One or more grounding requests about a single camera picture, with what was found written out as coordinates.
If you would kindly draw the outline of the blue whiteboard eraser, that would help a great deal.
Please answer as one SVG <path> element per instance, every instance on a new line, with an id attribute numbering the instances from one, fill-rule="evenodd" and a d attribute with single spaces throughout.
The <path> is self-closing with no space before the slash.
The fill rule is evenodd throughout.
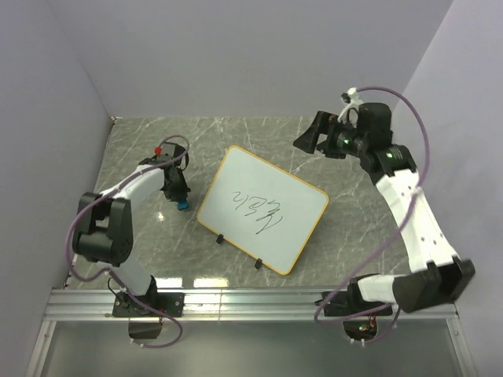
<path id="1" fill-rule="evenodd" d="M 189 203 L 187 199 L 179 200 L 177 202 L 178 210 L 187 210 L 189 208 Z"/>

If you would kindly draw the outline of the white board with yellow frame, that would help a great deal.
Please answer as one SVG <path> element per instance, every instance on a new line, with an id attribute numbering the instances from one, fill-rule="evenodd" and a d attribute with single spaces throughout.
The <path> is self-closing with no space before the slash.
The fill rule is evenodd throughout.
<path id="1" fill-rule="evenodd" d="M 328 204 L 326 192 L 233 145 L 209 186 L 197 220 L 285 276 Z"/>

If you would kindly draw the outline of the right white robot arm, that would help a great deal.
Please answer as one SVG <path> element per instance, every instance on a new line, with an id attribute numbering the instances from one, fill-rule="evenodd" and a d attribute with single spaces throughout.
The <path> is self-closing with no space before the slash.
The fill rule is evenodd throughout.
<path id="1" fill-rule="evenodd" d="M 353 156 L 387 203 L 409 259 L 408 275 L 354 273 L 345 291 L 324 294 L 320 306 L 337 316 L 406 313 L 455 303 L 475 275 L 443 234 L 420 186 L 420 172 L 404 145 L 393 142 L 391 109 L 364 103 L 338 116 L 319 111 L 310 127 L 293 142 L 306 152 L 331 159 Z"/>

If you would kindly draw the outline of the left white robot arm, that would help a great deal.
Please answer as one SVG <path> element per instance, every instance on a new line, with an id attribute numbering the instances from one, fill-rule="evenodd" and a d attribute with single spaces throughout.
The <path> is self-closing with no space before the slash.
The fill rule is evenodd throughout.
<path id="1" fill-rule="evenodd" d="M 123 289 L 119 304 L 132 307 L 142 316 L 166 312 L 168 301 L 158 293 L 155 278 L 130 255 L 134 246 L 133 212 L 155 192 L 177 205 L 189 208 L 184 170 L 189 165 L 188 147 L 162 141 L 154 156 L 143 159 L 134 172 L 102 192 L 87 192 L 79 200 L 78 214 L 70 225 L 66 258 L 77 254 L 101 269 L 81 281 L 92 281 L 110 273 Z"/>

